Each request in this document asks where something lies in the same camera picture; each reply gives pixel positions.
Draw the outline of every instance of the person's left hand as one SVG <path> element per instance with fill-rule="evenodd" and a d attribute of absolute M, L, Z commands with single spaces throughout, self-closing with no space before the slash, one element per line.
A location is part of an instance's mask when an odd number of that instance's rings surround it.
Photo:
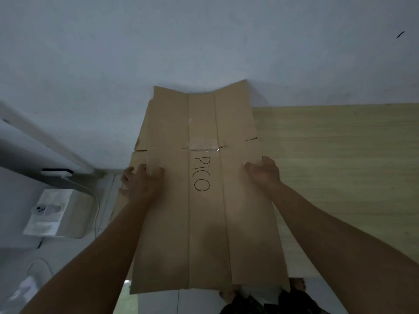
<path fill-rule="evenodd" d="M 122 183 L 127 187 L 126 190 L 119 191 L 128 197 L 129 201 L 140 200 L 154 202 L 163 189 L 164 168 L 158 167 L 149 175 L 146 165 L 140 164 L 136 173 L 133 173 L 132 166 L 127 167 L 121 177 Z"/>

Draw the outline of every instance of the person's right arm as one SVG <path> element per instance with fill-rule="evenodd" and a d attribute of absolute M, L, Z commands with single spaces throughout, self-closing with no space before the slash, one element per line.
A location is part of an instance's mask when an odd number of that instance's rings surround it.
<path fill-rule="evenodd" d="M 312 205 L 280 181 L 272 159 L 245 168 L 350 314 L 419 313 L 419 264 Z"/>

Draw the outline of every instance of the wooden table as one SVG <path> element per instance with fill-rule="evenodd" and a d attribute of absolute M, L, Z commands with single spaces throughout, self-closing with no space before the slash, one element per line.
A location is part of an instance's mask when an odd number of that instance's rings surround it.
<path fill-rule="evenodd" d="M 254 108 L 282 181 L 419 262 L 419 104 Z M 290 277 L 317 270 L 277 214 Z"/>

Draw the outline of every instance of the wooden surface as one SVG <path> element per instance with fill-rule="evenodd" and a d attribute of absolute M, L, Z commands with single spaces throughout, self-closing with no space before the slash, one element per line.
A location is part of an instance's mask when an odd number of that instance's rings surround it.
<path fill-rule="evenodd" d="M 282 181 L 419 262 L 419 104 L 254 108 Z M 277 216 L 290 277 L 319 276 Z"/>

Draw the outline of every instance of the cardboard box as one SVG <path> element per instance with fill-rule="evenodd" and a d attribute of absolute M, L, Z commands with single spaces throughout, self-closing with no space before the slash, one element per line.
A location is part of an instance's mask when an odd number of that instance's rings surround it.
<path fill-rule="evenodd" d="M 247 81 L 205 94 L 154 88 L 131 165 L 164 167 L 165 188 L 144 222 L 132 294 L 289 288 L 273 205 L 243 168 L 260 160 Z"/>

